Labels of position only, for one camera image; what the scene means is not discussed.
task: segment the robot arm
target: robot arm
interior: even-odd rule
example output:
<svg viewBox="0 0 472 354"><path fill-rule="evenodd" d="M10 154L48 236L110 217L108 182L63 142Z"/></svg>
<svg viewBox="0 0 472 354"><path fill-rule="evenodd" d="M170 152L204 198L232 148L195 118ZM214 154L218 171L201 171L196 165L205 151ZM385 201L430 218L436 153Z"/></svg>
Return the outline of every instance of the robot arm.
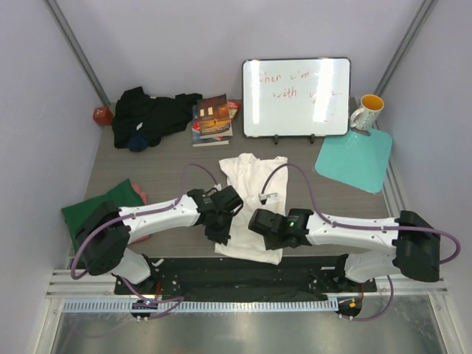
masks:
<svg viewBox="0 0 472 354"><path fill-rule="evenodd" d="M406 211L401 212L398 219L326 217L354 226L430 227L420 216ZM258 209L249 222L249 229L264 237L266 249L327 244L368 249L363 254L346 255L341 264L342 275L354 282L400 273L423 282L439 280L440 237L436 234L345 229L324 222L309 209L291 209L287 216Z"/></svg>
<svg viewBox="0 0 472 354"><path fill-rule="evenodd" d="M139 238L179 226L205 226L205 235L212 241L227 244L232 218L241 210L243 201L231 186L218 190L190 190L180 201L166 201L134 208L118 208L105 202L79 229L79 245L96 228L107 221L121 218L120 222L102 230L84 249L82 260L90 275L111 272L129 280L138 288L153 283L153 266L144 255L126 247Z"/></svg>

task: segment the black mounting plate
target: black mounting plate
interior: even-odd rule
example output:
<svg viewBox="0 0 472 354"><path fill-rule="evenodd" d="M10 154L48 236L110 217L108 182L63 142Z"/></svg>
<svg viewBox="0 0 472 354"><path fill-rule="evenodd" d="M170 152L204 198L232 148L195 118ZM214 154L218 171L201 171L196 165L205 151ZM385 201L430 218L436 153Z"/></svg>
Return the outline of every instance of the black mounting plate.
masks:
<svg viewBox="0 0 472 354"><path fill-rule="evenodd" d="M156 263L160 258L151 258ZM165 258L159 271L163 299L184 296L199 302L297 302L326 299L323 293L359 292L358 283L337 279L340 257L283 257L279 265L226 257ZM375 281L363 284L375 292ZM131 292L120 282L116 295Z"/></svg>

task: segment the metal frame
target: metal frame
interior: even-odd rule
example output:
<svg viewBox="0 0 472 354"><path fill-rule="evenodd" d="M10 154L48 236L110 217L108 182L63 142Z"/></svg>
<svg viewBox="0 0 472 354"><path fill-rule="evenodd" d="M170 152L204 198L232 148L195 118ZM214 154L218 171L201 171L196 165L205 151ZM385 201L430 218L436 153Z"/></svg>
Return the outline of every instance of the metal frame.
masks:
<svg viewBox="0 0 472 354"><path fill-rule="evenodd" d="M175 302L160 304L159 309L133 308L136 298L128 296L119 299L67 299L63 313L158 313L171 310ZM173 313L267 313L267 312L333 312L337 311L335 297L326 301L307 302L182 302Z"/></svg>
<svg viewBox="0 0 472 354"><path fill-rule="evenodd" d="M412 22L410 23L405 35L400 41L400 45L398 46L392 59L390 60L390 63L387 66L380 83L374 91L374 94L376 94L377 96L381 96L385 92L385 89L389 85L393 74L397 71L398 65L402 61L408 49L411 48L413 41L417 37L418 33L420 33L421 28L426 23L426 20L433 11L436 3L437 0L423 0L423 2L421 3L420 8L414 15Z"/></svg>
<svg viewBox="0 0 472 354"><path fill-rule="evenodd" d="M443 280L435 283L424 283L405 278L402 275L392 276L395 287L395 296L429 295L437 323L449 353L463 353L458 335L455 331L454 321L449 312L446 299L448 292ZM69 269L56 269L53 271L49 287L45 296L47 313L44 319L43 329L38 339L36 354L51 353L56 334L59 329L60 315L69 312L128 312L129 304L134 302L136 296L115 295L114 286L116 278L111 274L100 276L85 275L80 280L70 277ZM365 296L389 296L389 282L386 277L376 278L378 291L365 293ZM293 312L293 311L326 311L333 310L337 306L336 297L340 294L327 294L328 303L313 302L300 304L277 303L267 307L254 304L222 304L203 305L193 307L188 302L183 312L185 313L236 313L236 312ZM343 293L342 296L358 296L359 293ZM113 310L113 304L117 303L118 310Z"/></svg>
<svg viewBox="0 0 472 354"><path fill-rule="evenodd" d="M66 17L60 9L59 4L56 2L56 0L44 0L44 4L46 4L47 8L51 12L52 17L55 19L56 23L59 26L59 30L64 35L64 38L71 47L75 57L77 58L77 61L82 67L84 74L87 76L88 80L90 81L90 84L93 86L103 105L110 107L110 100L108 99L108 96L106 95L102 84L98 80L94 69L91 67L89 59L87 59L86 54L82 50L79 41L75 37L74 31L72 31L69 22L66 20Z"/></svg>

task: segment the book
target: book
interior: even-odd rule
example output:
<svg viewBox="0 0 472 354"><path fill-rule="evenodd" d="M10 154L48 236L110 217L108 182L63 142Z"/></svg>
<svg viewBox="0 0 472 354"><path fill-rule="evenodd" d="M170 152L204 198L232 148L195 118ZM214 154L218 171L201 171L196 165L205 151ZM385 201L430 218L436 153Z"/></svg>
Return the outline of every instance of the book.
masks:
<svg viewBox="0 0 472 354"><path fill-rule="evenodd" d="M192 118L192 146L210 146L210 145L226 145L229 144L229 137L227 136L216 136L213 138L202 138L200 136L200 130L198 127L198 109L197 106L193 106L193 118Z"/></svg>
<svg viewBox="0 0 472 354"><path fill-rule="evenodd" d="M241 103L238 101L233 101L233 100L228 100L228 107L229 107L229 118L231 118L231 122L233 119L236 117L237 112L239 111L239 108L241 108ZM193 108L193 116L198 115L198 109L197 106L194 106ZM194 119L192 121L192 131L195 131L196 133L200 133L200 123L198 122L198 119Z"/></svg>
<svg viewBox="0 0 472 354"><path fill-rule="evenodd" d="M225 94L197 101L197 109L201 138L233 135Z"/></svg>

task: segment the red object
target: red object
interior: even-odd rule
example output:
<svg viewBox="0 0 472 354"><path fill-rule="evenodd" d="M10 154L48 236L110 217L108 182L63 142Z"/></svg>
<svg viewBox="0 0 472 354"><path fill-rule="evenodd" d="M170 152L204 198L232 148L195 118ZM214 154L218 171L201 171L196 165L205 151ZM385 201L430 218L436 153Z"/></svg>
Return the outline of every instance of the red object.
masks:
<svg viewBox="0 0 472 354"><path fill-rule="evenodd" d="M148 204L148 196L146 195L146 193L144 193L141 188L139 188L139 186L137 184L132 184L131 185L134 189L134 192L138 193L139 196L141 197L142 199L142 202L146 205ZM149 235L148 236L143 236L141 238L138 238L136 241L132 242L131 244L133 243L136 243L136 242L141 242L141 241L144 241L144 240L147 240L149 238Z"/></svg>
<svg viewBox="0 0 472 354"><path fill-rule="evenodd" d="M108 107L95 108L94 121L97 122L98 125L110 125L112 120L113 114Z"/></svg>
<svg viewBox="0 0 472 354"><path fill-rule="evenodd" d="M161 282L157 283L156 297L154 297L154 299L157 300L159 298L159 295L161 295Z"/></svg>

